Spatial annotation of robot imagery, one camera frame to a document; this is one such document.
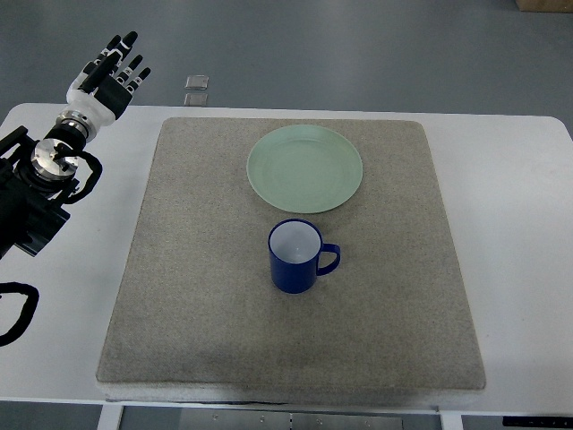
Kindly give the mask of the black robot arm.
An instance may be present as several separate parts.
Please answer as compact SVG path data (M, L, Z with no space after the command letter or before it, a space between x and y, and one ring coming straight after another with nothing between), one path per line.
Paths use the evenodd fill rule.
M37 255L70 218L64 207L93 191L103 168L85 147L95 135L86 115L68 109L41 140L24 126L1 140L1 255Z

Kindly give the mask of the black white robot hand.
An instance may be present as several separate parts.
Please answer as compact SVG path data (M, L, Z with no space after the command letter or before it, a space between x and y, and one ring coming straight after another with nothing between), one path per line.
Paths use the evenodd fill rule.
M115 35L82 68L66 92L72 110L97 128L113 124L124 113L151 73L149 67L141 67L141 55L131 56L137 38L135 31Z

